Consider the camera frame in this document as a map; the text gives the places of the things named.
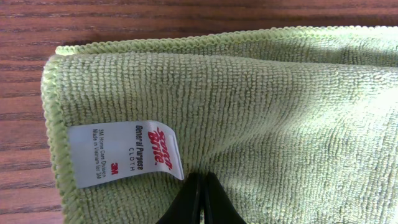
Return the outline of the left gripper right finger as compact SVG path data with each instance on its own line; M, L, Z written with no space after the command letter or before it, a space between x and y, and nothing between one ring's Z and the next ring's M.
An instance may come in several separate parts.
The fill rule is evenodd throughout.
M209 172L203 184L205 224L246 224L214 173Z

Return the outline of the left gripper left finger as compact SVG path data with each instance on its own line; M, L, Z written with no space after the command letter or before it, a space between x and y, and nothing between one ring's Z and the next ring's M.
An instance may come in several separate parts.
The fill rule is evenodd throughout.
M191 173L168 210L156 224L199 224L201 184L201 175Z

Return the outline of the light green cloth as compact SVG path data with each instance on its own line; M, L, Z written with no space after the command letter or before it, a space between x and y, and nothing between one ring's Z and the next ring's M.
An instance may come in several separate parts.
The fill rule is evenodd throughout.
M397 222L397 28L285 27L59 46L42 101L65 223L155 223L169 172L77 185L73 126L171 127L248 223Z

